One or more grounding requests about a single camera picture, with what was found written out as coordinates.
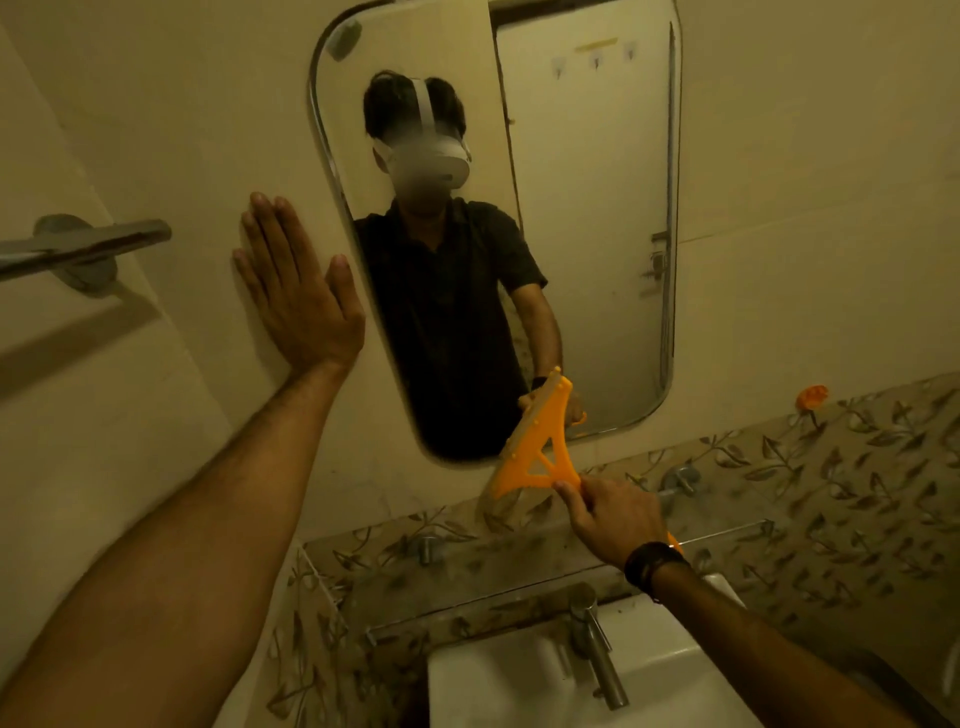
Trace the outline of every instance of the white door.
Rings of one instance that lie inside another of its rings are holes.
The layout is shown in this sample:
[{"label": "white door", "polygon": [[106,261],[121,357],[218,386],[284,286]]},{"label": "white door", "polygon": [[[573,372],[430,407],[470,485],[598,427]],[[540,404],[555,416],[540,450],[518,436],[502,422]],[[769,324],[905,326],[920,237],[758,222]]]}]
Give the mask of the white door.
[{"label": "white door", "polygon": [[660,392],[663,284],[644,274],[668,227],[668,10],[613,0],[496,34],[523,232],[589,431]]}]

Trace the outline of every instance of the forearm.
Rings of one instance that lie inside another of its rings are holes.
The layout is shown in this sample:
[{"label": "forearm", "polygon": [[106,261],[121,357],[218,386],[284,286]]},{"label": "forearm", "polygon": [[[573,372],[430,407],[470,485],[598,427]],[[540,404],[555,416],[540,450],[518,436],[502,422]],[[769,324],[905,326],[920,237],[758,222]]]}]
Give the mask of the forearm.
[{"label": "forearm", "polygon": [[689,567],[661,567],[653,591],[765,726],[912,725]]},{"label": "forearm", "polygon": [[560,327],[550,305],[542,303],[528,305],[518,310],[523,330],[530,342],[530,353],[534,359],[534,376],[549,376],[557,367],[564,365],[564,347],[560,338]]},{"label": "forearm", "polygon": [[339,384],[289,382],[97,560],[8,685],[0,726],[212,722],[255,648]]}]

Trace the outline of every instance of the white sink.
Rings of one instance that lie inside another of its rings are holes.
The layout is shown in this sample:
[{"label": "white sink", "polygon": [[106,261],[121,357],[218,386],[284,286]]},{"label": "white sink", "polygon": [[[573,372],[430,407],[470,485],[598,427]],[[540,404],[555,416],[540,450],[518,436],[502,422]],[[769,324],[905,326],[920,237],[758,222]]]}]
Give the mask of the white sink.
[{"label": "white sink", "polygon": [[[708,581],[733,596],[722,576]],[[573,655],[558,619],[438,649],[428,662],[433,728],[511,726],[759,726],[759,721],[670,613],[641,595],[597,617],[630,698],[617,711],[594,693],[590,665]]]}]

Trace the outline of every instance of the white vr headset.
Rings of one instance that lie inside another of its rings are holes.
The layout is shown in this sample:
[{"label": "white vr headset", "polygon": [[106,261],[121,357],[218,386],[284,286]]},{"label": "white vr headset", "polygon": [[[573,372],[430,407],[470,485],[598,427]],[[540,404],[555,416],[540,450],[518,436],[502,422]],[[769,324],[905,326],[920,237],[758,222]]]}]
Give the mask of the white vr headset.
[{"label": "white vr headset", "polygon": [[426,82],[410,80],[417,92],[422,133],[402,137],[393,146],[374,139],[373,148],[387,165],[394,184],[432,182],[447,189],[460,189],[470,176],[470,149],[462,139],[437,132]]}]

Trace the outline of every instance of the person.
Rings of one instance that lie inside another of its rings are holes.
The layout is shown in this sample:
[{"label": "person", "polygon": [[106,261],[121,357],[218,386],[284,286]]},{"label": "person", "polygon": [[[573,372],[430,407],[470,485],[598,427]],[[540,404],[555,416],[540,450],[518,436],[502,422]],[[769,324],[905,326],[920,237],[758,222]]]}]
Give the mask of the person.
[{"label": "person", "polygon": [[[453,86],[425,81],[437,134],[463,143],[464,105]],[[373,76],[363,98],[373,157],[421,132],[414,83]],[[547,280],[514,220],[494,205],[453,199],[450,186],[391,174],[385,214],[354,221],[383,327],[423,442],[441,457],[497,455],[531,403],[497,283],[516,306],[533,355],[536,391],[563,366],[560,329],[543,294]],[[567,424],[582,418],[571,399]]]},{"label": "person", "polygon": [[[0,690],[0,728],[213,724],[263,630],[324,423],[364,344],[347,261],[324,275],[293,207],[252,196],[251,252],[234,254],[290,363],[279,391],[197,475],[110,546]],[[575,533],[627,573],[666,541],[656,496],[583,478],[557,484]],[[682,560],[644,571],[760,721],[910,725],[894,708],[706,586]]]},{"label": "person", "polygon": [[[586,475],[580,491],[569,483],[555,488],[577,537],[670,610],[767,728],[914,725],[711,587],[675,551],[658,558],[673,549],[656,494]],[[631,578],[632,561],[644,549],[653,556]]]}]

